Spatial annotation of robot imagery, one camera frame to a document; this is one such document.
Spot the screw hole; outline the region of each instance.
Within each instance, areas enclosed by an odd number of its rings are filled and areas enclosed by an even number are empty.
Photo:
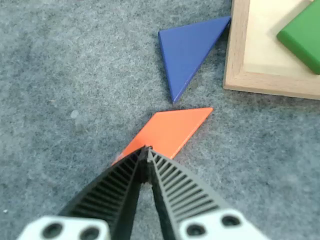
[[[81,233],[81,240],[95,240],[99,236],[99,229],[96,227],[87,228]]]
[[[186,232],[189,236],[200,236],[206,233],[206,230],[203,226],[198,224],[193,224],[188,226]]]
[[[226,227],[229,226],[237,226],[240,224],[240,220],[235,217],[235,216],[224,216],[222,218],[222,223],[223,225],[225,225]]]
[[[53,239],[58,236],[62,231],[62,225],[60,223],[52,223],[48,225],[42,232],[45,239]]]

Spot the puzzle piece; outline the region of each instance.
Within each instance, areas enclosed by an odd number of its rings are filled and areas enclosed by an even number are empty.
[[[172,102],[186,90],[230,17],[161,30],[158,33]]]
[[[320,0],[306,7],[277,34],[277,38],[320,75]]]
[[[143,146],[173,159],[213,111],[211,107],[156,112],[123,150],[123,158]]]

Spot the wooden frame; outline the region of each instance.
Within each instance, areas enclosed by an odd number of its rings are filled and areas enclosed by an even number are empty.
[[[274,10],[272,15],[268,15],[267,12],[271,10],[265,10],[264,6],[256,5],[264,4],[262,1],[269,5],[275,4],[272,6]],[[296,56],[276,41],[277,32],[303,10],[310,3],[309,1],[233,0],[223,79],[225,89],[320,100],[320,76],[312,73]],[[276,24],[269,23],[277,16],[281,21]],[[264,18],[261,25],[259,25],[259,18]],[[271,32],[273,31],[274,39],[272,40],[270,36],[264,36],[262,30],[260,31],[270,24],[273,24]],[[257,41],[257,45],[250,50],[250,45],[256,44],[254,41]],[[268,49],[257,47],[259,44],[263,46],[264,41],[270,44]]]

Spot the orange parallelogram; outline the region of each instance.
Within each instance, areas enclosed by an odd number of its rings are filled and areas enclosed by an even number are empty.
[[[212,107],[205,107],[155,113],[118,160],[143,146],[152,146],[156,152],[173,159],[212,111]]]

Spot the wooden block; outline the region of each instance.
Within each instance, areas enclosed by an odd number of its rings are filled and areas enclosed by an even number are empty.
[[[285,26],[277,38],[320,75],[320,1],[314,1]]]
[[[224,88],[320,99],[320,76],[277,39],[309,4],[309,0],[233,0]]]

